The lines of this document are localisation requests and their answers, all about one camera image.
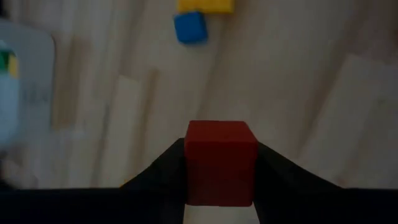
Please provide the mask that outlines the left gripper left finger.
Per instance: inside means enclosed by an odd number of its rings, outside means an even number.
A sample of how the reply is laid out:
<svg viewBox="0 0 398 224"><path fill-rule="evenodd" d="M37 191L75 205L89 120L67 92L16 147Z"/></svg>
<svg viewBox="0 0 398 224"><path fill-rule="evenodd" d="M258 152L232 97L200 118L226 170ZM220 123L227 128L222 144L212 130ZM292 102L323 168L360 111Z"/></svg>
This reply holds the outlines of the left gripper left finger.
<svg viewBox="0 0 398 224"><path fill-rule="evenodd" d="M184 139L121 188L131 193L123 213L127 222L182 224L187 201Z"/></svg>

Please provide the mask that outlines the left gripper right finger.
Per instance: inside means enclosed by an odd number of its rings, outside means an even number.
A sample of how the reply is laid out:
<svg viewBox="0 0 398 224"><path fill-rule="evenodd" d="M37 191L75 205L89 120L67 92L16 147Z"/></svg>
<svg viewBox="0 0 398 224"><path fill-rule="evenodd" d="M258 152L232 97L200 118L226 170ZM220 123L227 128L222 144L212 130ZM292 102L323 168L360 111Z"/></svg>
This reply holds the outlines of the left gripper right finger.
<svg viewBox="0 0 398 224"><path fill-rule="evenodd" d="M258 144L254 206L260 223L308 223L314 215L305 211L313 203L301 199L340 189L265 144Z"/></svg>

